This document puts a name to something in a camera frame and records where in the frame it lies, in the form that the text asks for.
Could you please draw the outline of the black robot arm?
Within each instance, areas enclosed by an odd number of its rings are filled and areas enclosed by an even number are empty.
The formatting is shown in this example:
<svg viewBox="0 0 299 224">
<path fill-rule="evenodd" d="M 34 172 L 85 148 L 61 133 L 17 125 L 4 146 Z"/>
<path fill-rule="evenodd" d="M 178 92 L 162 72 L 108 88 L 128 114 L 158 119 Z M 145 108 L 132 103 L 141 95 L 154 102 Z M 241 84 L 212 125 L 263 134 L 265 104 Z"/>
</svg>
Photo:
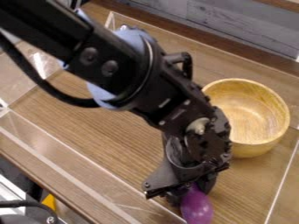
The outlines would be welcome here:
<svg viewBox="0 0 299 224">
<path fill-rule="evenodd" d="M 44 80 L 14 44 L 46 52 L 88 84 L 90 96 L 62 93 Z M 110 31 L 58 0 L 0 0 L 0 47 L 28 78 L 56 99 L 82 108 L 124 110 L 162 134 L 162 162 L 144 180 L 144 196 L 173 206 L 192 190 L 209 193 L 229 168 L 229 121 L 192 80 L 192 56 L 168 53 L 149 33 Z"/>
</svg>

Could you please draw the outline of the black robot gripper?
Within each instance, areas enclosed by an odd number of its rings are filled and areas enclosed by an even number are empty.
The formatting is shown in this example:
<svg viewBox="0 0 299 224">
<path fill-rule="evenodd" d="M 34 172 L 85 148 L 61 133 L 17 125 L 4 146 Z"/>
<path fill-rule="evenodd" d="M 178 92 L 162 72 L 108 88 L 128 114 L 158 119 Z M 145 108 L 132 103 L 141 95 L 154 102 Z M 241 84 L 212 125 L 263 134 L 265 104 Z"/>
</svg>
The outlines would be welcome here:
<svg viewBox="0 0 299 224">
<path fill-rule="evenodd" d="M 211 192 L 229 168 L 229 121 L 192 81 L 192 56 L 160 53 L 132 112 L 162 134 L 162 162 L 142 183 L 144 196 L 178 207 L 192 184 Z"/>
</svg>

